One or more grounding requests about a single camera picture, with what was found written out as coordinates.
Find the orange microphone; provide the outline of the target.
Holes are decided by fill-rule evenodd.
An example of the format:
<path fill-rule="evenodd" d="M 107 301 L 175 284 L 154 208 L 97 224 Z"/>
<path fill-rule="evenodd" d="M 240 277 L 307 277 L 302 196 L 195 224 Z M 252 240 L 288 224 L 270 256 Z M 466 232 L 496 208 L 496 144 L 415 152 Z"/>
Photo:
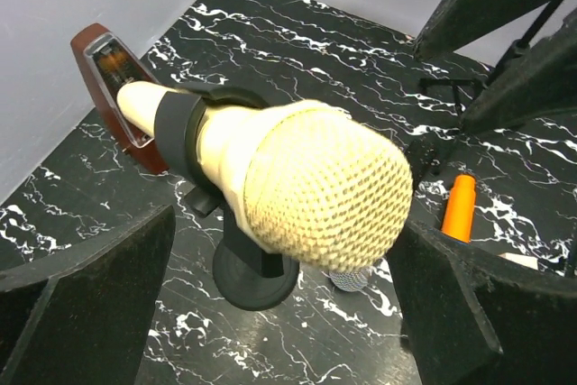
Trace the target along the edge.
<path fill-rule="evenodd" d="M 476 180 L 468 174 L 458 175 L 446 204 L 441 232 L 463 243 L 471 239 Z"/>

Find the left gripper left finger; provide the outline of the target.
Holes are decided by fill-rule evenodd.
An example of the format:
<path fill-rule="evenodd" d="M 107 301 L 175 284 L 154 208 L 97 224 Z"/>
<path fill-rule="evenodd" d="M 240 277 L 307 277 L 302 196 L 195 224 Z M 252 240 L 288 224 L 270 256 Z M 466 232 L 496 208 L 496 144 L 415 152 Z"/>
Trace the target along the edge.
<path fill-rule="evenodd" d="M 3 384 L 132 384 L 175 236 L 172 206 L 1 272 Z"/>

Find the round-base stand for cream mic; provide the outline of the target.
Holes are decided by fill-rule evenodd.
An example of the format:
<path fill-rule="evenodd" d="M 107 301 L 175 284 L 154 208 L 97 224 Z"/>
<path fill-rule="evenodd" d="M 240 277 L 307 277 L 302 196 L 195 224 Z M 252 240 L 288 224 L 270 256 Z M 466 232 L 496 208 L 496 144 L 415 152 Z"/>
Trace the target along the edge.
<path fill-rule="evenodd" d="M 220 294 L 235 307 L 262 311 L 284 301 L 295 288 L 299 262 L 286 255 L 265 252 L 235 222 L 223 192 L 201 170 L 197 161 L 197 137 L 208 107 L 239 105 L 263 109 L 262 96 L 239 87 L 189 82 L 161 92 L 154 118 L 155 143 L 160 156 L 181 177 L 193 182 L 188 204 L 201 217 L 221 208 L 224 231 L 212 263 Z"/>

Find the black silver-mesh microphone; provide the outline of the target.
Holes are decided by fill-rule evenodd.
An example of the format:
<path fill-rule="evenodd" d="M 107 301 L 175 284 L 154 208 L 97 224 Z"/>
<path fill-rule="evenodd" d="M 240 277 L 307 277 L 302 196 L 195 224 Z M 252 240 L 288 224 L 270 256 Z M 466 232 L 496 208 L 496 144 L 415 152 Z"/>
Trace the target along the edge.
<path fill-rule="evenodd" d="M 445 147 L 440 139 L 432 136 L 422 136 L 413 140 L 404 150 L 411 173 L 412 189 L 417 191 L 420 183 L 427 175 L 437 176 L 442 168 L 445 157 Z M 335 287 L 345 292 L 356 292 L 364 289 L 369 282 L 372 266 L 353 272 L 329 271 L 328 277 Z"/>

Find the cream microphone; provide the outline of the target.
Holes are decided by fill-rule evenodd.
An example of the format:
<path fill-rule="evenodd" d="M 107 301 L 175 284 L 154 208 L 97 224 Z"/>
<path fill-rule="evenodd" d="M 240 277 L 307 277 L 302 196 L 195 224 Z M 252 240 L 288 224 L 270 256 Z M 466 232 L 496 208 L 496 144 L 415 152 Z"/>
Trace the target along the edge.
<path fill-rule="evenodd" d="M 123 117 L 154 142 L 168 88 L 135 81 L 117 95 Z M 393 246 L 408 218 L 413 179 L 402 150 L 318 100 L 210 106 L 196 150 L 237 226 L 267 252 L 357 270 Z"/>

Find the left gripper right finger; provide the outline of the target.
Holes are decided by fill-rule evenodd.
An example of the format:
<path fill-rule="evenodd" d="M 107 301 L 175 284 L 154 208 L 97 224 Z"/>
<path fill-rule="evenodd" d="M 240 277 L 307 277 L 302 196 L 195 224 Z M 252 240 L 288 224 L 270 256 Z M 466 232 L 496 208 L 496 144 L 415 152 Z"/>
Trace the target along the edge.
<path fill-rule="evenodd" d="M 420 222 L 387 254 L 424 384 L 574 384 L 576 281 Z"/>

